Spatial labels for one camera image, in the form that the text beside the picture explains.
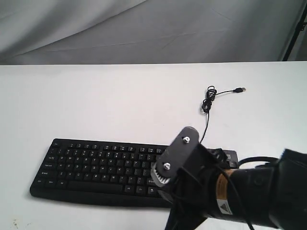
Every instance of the space bar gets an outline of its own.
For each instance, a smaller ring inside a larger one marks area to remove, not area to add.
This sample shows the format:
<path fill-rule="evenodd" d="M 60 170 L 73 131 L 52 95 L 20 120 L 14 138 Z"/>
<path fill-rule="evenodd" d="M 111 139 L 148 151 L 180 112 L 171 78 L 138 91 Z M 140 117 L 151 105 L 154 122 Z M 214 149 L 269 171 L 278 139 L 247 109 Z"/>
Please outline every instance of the space bar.
<path fill-rule="evenodd" d="M 122 191 L 122 185 L 119 184 L 101 184 L 91 182 L 78 182 L 70 181 L 67 188 L 69 190 L 77 190 L 84 192 L 95 193 L 120 193 Z"/>

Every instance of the orange label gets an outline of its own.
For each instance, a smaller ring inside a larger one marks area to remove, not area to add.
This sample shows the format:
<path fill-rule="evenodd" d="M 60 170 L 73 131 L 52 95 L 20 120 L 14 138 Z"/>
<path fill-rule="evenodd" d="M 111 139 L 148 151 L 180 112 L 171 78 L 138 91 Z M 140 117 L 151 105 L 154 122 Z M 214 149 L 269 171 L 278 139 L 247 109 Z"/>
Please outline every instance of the orange label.
<path fill-rule="evenodd" d="M 227 173 L 228 176 L 231 176 L 234 171 L 235 169 L 229 169 L 225 170 L 225 173 Z M 227 200 L 227 185 L 227 179 L 223 174 L 220 174 L 216 181 L 216 199 Z"/>

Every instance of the black cable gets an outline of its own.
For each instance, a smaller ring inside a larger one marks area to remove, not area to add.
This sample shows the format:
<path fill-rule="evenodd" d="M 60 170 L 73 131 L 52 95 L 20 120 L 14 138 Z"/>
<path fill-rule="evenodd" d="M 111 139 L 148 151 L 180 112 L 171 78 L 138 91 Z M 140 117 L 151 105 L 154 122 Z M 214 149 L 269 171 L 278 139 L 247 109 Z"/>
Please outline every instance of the black cable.
<path fill-rule="evenodd" d="M 240 167 L 242 164 L 249 163 L 249 162 L 256 162 L 256 161 L 264 161 L 269 163 L 275 163 L 278 158 L 275 157 L 249 157 L 238 162 L 238 166 Z"/>
<path fill-rule="evenodd" d="M 236 93 L 240 93 L 240 92 L 244 92 L 246 91 L 245 88 L 236 88 L 234 90 L 228 90 L 228 91 L 224 91 L 224 92 L 219 92 L 217 93 L 217 90 L 215 89 L 215 87 L 213 85 L 209 86 L 208 89 L 207 89 L 207 92 L 206 92 L 206 98 L 202 101 L 202 105 L 201 105 L 201 108 L 203 110 L 203 112 L 205 114 L 207 114 L 207 123 L 206 123 L 206 128 L 205 128 L 205 131 L 202 135 L 202 138 L 200 140 L 200 143 L 202 143 L 205 135 L 206 135 L 206 132 L 207 132 L 207 129 L 208 129 L 208 124 L 209 124 L 209 111 L 211 109 L 211 106 L 212 106 L 212 102 L 215 100 L 215 97 L 217 95 L 220 95 L 222 93 L 227 93 L 227 92 L 236 92 Z"/>
<path fill-rule="evenodd" d="M 235 193 L 235 195 L 237 197 L 237 201 L 238 201 L 239 205 L 241 206 L 242 216 L 243 216 L 245 222 L 249 226 L 250 230 L 255 230 L 253 225 L 252 225 L 252 223 L 251 223 L 251 221 L 250 221 L 250 217 L 247 214 L 247 212 L 246 212 L 246 210 L 245 210 L 245 208 L 243 206 L 242 199 L 241 199 L 241 197 L 240 197 L 240 195 L 239 195 L 239 193 L 238 193 L 238 191 L 236 189 L 235 184 L 233 183 L 233 181 L 230 179 L 228 174 L 225 173 L 225 171 L 223 169 L 221 169 L 218 165 L 214 165 L 214 167 L 217 168 L 220 171 L 220 173 L 226 178 L 226 180 L 230 183 L 230 185 L 231 185 L 231 187 L 232 187 L 232 189 L 233 189 L 233 191 L 234 191 L 234 193 Z"/>

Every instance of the black keyboard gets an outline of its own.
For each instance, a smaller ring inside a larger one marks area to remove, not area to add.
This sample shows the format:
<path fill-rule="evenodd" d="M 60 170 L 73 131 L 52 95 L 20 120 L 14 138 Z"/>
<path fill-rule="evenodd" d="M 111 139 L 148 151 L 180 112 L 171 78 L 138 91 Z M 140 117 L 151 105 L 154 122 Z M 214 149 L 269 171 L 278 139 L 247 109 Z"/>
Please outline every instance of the black keyboard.
<path fill-rule="evenodd" d="M 54 139 L 30 187 L 32 196 L 121 207 L 171 207 L 150 176 L 167 146 Z M 231 167 L 235 151 L 224 150 Z"/>

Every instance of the white table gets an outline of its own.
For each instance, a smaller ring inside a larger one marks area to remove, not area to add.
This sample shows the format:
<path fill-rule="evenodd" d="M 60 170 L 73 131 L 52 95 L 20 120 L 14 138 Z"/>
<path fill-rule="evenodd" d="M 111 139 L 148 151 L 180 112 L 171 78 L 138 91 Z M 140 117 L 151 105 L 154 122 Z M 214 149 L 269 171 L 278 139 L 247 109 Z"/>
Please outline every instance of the white table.
<path fill-rule="evenodd" d="M 185 126 L 202 133 L 209 85 L 247 91 L 216 98 L 205 146 L 240 159 L 307 152 L 307 62 L 0 66 L 0 228 L 163 230 L 167 210 L 48 201 L 29 187 L 54 138 L 169 144 Z M 248 227 L 211 219 L 199 229 Z"/>

